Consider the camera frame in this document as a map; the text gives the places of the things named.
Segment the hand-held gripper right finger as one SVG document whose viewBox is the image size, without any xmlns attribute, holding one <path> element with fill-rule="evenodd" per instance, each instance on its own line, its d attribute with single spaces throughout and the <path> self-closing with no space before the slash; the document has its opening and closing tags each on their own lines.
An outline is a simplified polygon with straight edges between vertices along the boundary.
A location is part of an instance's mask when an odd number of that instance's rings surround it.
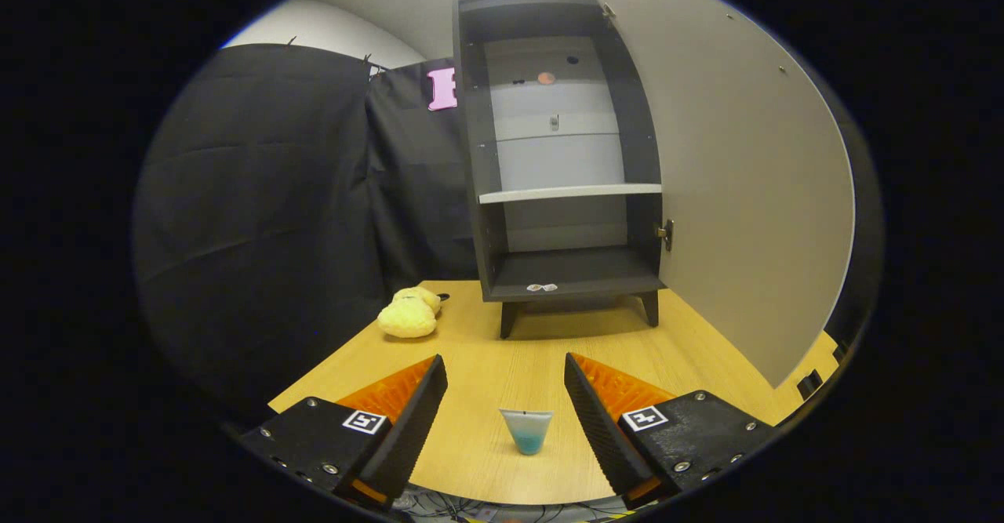
<svg viewBox="0 0 1004 523">
<path fill-rule="evenodd" d="M 716 394 L 671 394 L 578 353 L 564 358 L 564 387 L 628 509 L 717 479 L 777 434 Z"/>
</svg>

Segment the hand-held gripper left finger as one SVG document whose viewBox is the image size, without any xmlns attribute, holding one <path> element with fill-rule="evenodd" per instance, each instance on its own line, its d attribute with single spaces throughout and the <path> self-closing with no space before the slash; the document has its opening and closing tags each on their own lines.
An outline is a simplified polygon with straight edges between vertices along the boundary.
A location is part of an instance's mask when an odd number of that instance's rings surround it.
<svg viewBox="0 0 1004 523">
<path fill-rule="evenodd" d="M 411 480 L 448 387 L 440 355 L 336 401 L 307 397 L 238 441 L 322 493 L 387 511 Z"/>
</svg>

